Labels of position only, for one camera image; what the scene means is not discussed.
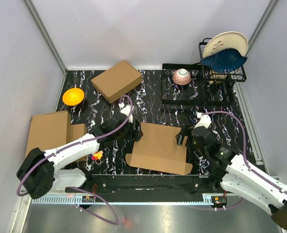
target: blue plate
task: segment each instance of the blue plate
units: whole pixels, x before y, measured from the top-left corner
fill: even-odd
[[[246,60],[247,57],[241,56],[238,50],[228,48],[201,59],[201,63],[217,73],[229,73],[242,67]]]

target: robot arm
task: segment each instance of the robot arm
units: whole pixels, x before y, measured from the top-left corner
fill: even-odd
[[[70,186],[81,187],[86,182],[85,174],[78,168],[61,170],[64,166],[75,162],[83,156],[94,154],[104,149],[111,145],[113,140],[126,136],[131,137],[135,141],[141,138],[143,134],[140,122],[134,119],[132,115],[120,130],[108,135],[109,132],[114,131],[121,125],[131,112],[129,105],[124,106],[124,104],[120,104],[119,106],[121,108],[119,115],[110,118],[106,123],[96,127],[83,137],[51,150],[41,151],[39,148],[35,148],[29,152],[17,172],[17,177],[20,181],[24,179],[27,172],[34,165],[41,160],[45,160],[36,167],[23,184],[32,199],[40,198],[50,191],[64,191],[66,187]]]
[[[198,117],[201,120],[194,128],[181,129],[176,136],[177,144],[179,137],[187,135],[187,146],[194,147],[208,159],[209,179],[213,183],[256,204],[271,215],[276,224],[287,230],[287,185],[249,162],[247,166],[242,154],[219,142],[217,136],[208,130],[210,117],[201,114]]]

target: white wall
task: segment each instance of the white wall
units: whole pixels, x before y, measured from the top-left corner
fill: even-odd
[[[280,1],[245,65],[242,85],[268,166],[287,183],[287,1]]]
[[[269,0],[32,0],[68,68],[199,61],[198,43],[250,38]]]
[[[62,72],[22,0],[0,0],[0,233],[17,202],[30,117],[51,112]]]

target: gray floor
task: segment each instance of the gray floor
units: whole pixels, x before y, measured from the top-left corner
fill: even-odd
[[[237,201],[231,197],[230,204]],[[113,220],[106,206],[90,208]],[[280,233],[270,216],[243,201],[227,211],[190,206],[114,206],[122,223],[112,226],[70,205],[32,204],[24,233]]]

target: black tabletop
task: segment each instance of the black tabletop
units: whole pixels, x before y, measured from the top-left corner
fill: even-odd
[[[119,112],[118,102],[110,104],[101,94],[94,89],[91,80],[101,74],[103,70],[88,71],[68,71],[62,95],[68,89],[79,87],[85,92],[85,99],[80,106],[69,108],[62,102],[62,95],[58,103],[57,110],[68,110],[71,114],[71,123],[84,123],[88,131],[108,120],[109,117]],[[127,93],[135,105],[134,116],[141,122],[170,125],[181,127],[182,125],[195,125],[196,112],[208,112],[214,110],[224,110],[231,112],[244,124],[244,119],[240,110],[237,98],[230,107],[214,108],[205,106],[193,106],[184,109],[183,106],[167,106],[161,103],[161,70],[140,70],[143,82],[135,89]],[[237,122],[224,114],[212,115],[212,129],[223,143],[237,148],[242,152],[243,141],[242,131]],[[247,158],[255,164],[255,158],[249,138],[247,136]],[[125,155],[131,153],[133,141],[130,139],[115,140],[112,146],[104,149],[101,160],[92,161],[90,158],[85,164],[85,168],[92,174],[109,175],[163,175],[164,173],[146,169],[130,167],[125,162]],[[186,161],[193,164],[191,175],[208,174],[209,162],[196,151],[187,152]]]

